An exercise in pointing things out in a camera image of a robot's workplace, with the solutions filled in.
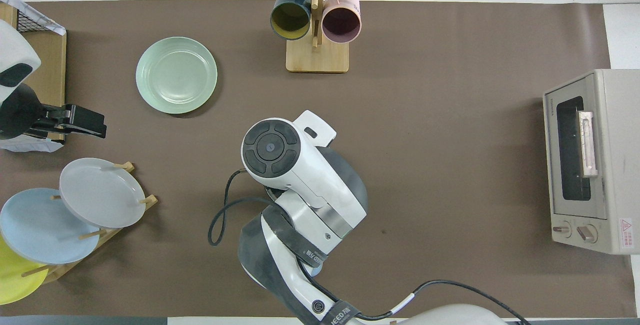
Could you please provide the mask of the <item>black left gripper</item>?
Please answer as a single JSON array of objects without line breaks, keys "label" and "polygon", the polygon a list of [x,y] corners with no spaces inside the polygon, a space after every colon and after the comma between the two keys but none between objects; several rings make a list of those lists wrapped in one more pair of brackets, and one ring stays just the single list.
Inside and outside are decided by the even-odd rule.
[{"label": "black left gripper", "polygon": [[0,138],[9,140],[27,135],[38,139],[65,141],[74,131],[106,138],[105,116],[78,105],[70,110],[43,104],[30,86],[20,84],[0,107]]}]

